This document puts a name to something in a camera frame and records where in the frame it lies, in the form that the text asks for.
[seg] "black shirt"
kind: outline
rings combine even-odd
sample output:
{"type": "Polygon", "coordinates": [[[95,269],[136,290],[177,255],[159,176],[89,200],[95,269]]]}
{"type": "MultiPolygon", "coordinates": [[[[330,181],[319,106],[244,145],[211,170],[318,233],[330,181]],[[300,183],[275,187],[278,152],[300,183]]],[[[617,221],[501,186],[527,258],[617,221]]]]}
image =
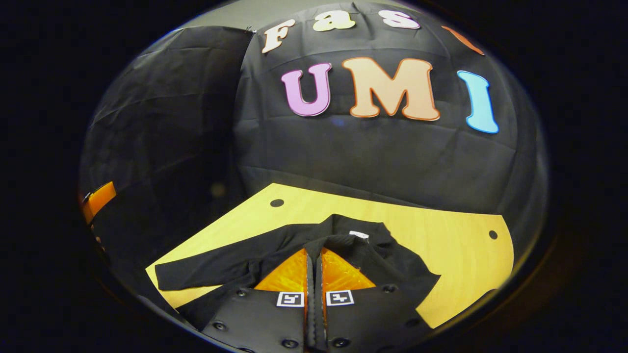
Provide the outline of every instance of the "black shirt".
{"type": "Polygon", "coordinates": [[[323,246],[359,268],[375,285],[399,285],[416,306],[439,279],[417,254],[398,244],[383,223],[337,214],[320,224],[285,225],[189,258],[158,264],[155,272],[161,290],[222,285],[177,308],[196,328],[203,329],[229,293],[255,287],[300,249],[305,248],[312,263],[317,263],[323,246]],[[369,237],[363,239],[350,234],[352,231],[369,237]]]}

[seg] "shirt sleeve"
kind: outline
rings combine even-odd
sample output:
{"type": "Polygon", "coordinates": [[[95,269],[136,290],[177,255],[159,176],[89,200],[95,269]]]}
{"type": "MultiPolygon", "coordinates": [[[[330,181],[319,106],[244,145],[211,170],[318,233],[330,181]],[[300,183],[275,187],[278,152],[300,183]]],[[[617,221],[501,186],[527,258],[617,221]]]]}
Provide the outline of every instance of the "shirt sleeve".
{"type": "Polygon", "coordinates": [[[222,285],[259,269],[259,261],[290,242],[295,228],[286,225],[189,258],[155,266],[161,290],[222,285]]]}
{"type": "Polygon", "coordinates": [[[440,275],[432,273],[421,256],[412,250],[398,243],[391,250],[392,256],[387,260],[406,276],[406,281],[400,287],[419,305],[430,294],[440,275]]]}

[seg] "shirt collar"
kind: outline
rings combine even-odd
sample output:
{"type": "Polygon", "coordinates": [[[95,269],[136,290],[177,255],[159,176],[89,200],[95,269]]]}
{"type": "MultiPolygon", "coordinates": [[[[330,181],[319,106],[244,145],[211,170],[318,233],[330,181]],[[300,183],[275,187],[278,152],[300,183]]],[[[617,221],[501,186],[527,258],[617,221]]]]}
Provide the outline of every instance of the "shirt collar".
{"type": "Polygon", "coordinates": [[[314,240],[336,234],[350,234],[351,231],[367,234],[369,243],[373,245],[394,242],[384,223],[353,219],[339,214],[332,214],[323,222],[312,227],[306,238],[314,240]]]}

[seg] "letter m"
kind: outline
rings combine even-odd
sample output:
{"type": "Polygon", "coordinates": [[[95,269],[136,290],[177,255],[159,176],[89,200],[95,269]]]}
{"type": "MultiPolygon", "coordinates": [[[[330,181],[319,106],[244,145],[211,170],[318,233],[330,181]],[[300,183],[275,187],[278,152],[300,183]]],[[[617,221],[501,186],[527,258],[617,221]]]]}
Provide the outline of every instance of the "letter m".
{"type": "Polygon", "coordinates": [[[372,94],[376,95],[388,115],[395,115],[403,96],[407,97],[406,107],[401,113],[410,119],[438,120],[440,113],[434,106],[430,83],[429,62],[419,59],[403,59],[394,78],[371,58],[351,58],[342,62],[351,71],[355,85],[355,106],[350,113],[355,117],[373,117],[379,108],[373,104],[372,94]]]}

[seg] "shirt tag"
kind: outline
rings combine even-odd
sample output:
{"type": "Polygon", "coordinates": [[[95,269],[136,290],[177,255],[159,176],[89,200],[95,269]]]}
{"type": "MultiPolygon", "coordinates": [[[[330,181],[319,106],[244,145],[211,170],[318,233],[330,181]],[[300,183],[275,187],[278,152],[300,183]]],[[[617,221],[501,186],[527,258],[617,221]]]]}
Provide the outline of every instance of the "shirt tag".
{"type": "Polygon", "coordinates": [[[356,231],[350,231],[349,234],[351,234],[352,236],[363,238],[363,239],[368,239],[369,238],[368,234],[364,234],[364,233],[360,233],[360,232],[356,232],[356,231]]]}

